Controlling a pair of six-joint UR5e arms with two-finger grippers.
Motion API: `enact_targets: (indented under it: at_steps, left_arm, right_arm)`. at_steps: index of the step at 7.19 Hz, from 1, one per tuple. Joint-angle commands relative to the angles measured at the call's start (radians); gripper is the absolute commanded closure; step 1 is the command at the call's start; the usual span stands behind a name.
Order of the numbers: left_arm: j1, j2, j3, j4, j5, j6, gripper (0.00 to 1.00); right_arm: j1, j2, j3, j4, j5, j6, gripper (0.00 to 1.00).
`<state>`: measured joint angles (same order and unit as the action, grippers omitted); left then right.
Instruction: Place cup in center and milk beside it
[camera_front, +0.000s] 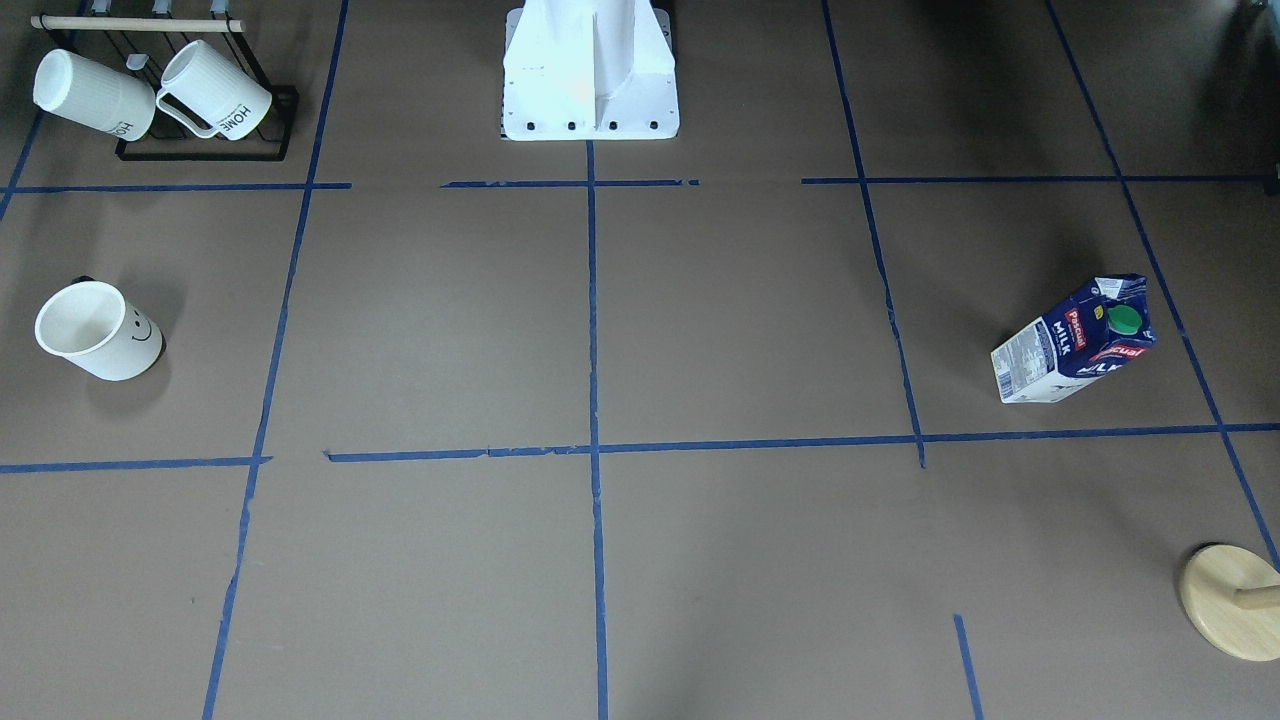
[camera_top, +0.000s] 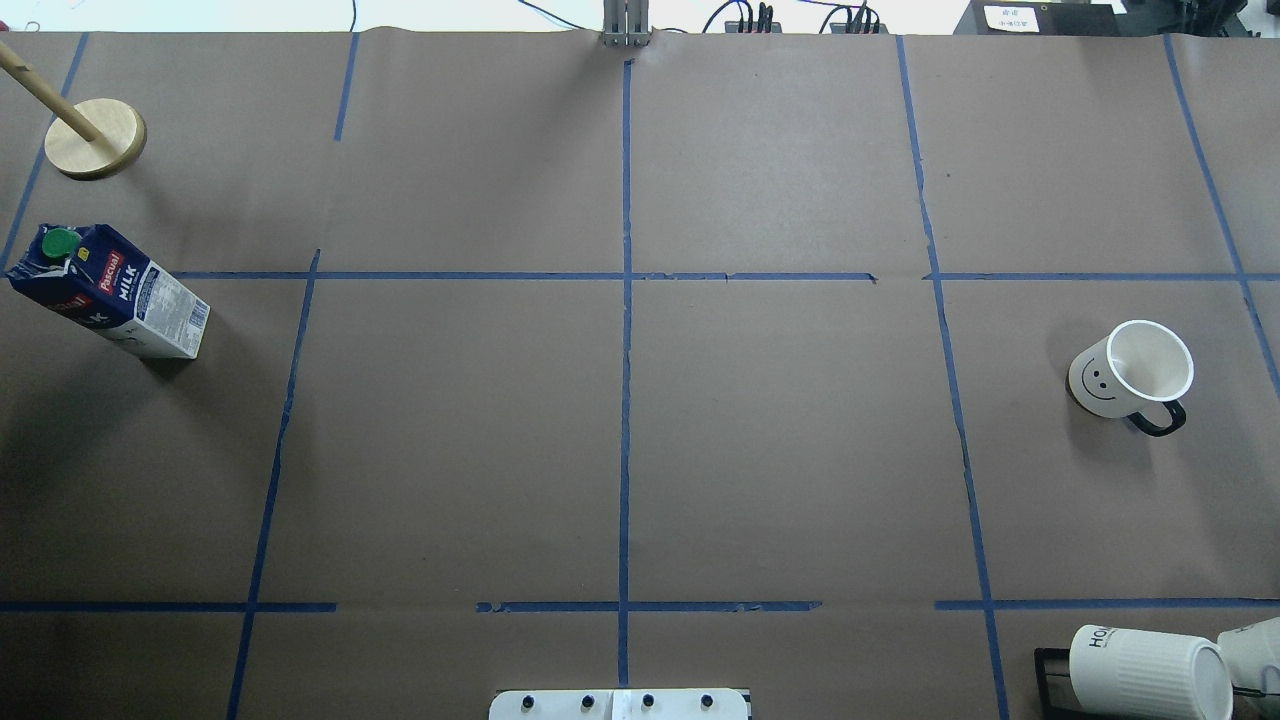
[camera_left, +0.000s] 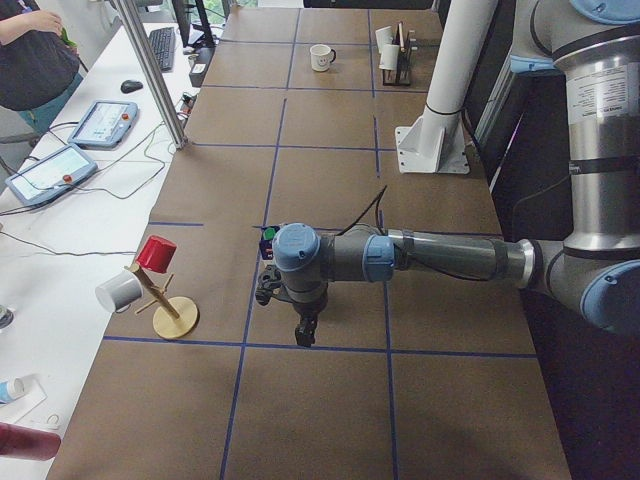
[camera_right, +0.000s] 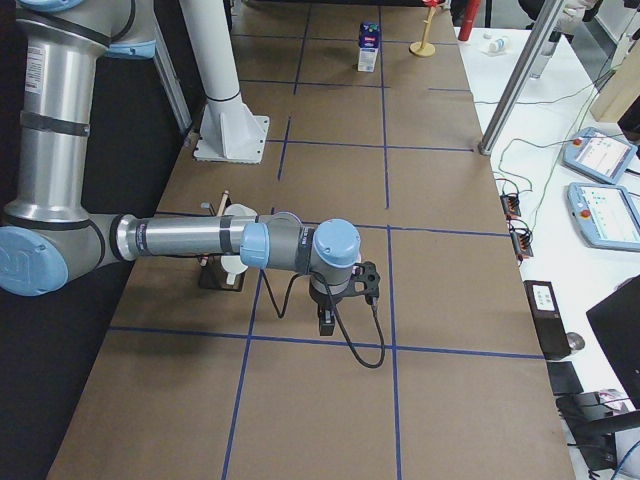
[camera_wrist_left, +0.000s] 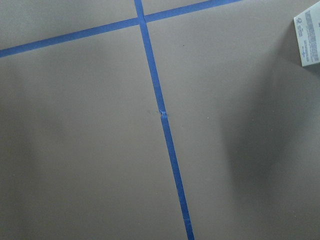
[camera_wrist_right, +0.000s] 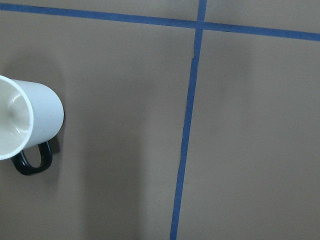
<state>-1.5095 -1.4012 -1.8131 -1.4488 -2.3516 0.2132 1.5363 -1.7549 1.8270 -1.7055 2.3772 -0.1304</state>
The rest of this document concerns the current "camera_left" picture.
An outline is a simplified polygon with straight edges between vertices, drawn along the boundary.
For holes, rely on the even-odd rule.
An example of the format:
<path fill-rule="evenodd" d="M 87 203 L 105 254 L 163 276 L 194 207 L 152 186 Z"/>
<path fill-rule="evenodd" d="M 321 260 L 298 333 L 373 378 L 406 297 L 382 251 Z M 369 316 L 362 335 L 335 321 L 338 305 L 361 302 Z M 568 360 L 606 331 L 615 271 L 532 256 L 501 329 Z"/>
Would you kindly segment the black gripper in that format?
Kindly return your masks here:
<path fill-rule="evenodd" d="M 269 304 L 271 299 L 290 304 L 294 311 L 301 316 L 295 329 L 295 339 L 298 346 L 310 347 L 315 344 L 315 332 L 318 316 L 327 306 L 328 287 L 314 293 L 315 297 L 299 301 L 291 296 L 281 272 L 275 265 L 268 265 L 258 276 L 258 283 L 254 293 L 255 300 L 261 306 Z"/>

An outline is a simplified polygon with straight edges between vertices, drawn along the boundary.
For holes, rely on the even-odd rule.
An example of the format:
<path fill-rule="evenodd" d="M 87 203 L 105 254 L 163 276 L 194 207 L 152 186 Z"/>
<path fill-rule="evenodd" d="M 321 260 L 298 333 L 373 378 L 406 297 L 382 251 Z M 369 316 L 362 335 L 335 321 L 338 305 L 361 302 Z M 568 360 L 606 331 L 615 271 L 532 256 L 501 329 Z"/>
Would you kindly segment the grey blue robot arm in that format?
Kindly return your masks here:
<path fill-rule="evenodd" d="M 518 2 L 511 69 L 565 76 L 572 233 L 562 241 L 505 242 L 365 224 L 320 234 L 285 224 L 255 297 L 293 306 L 299 345 L 315 341 L 330 282 L 382 282 L 418 269 L 472 281 L 510 279 L 601 329 L 638 334 L 638 3 Z"/>

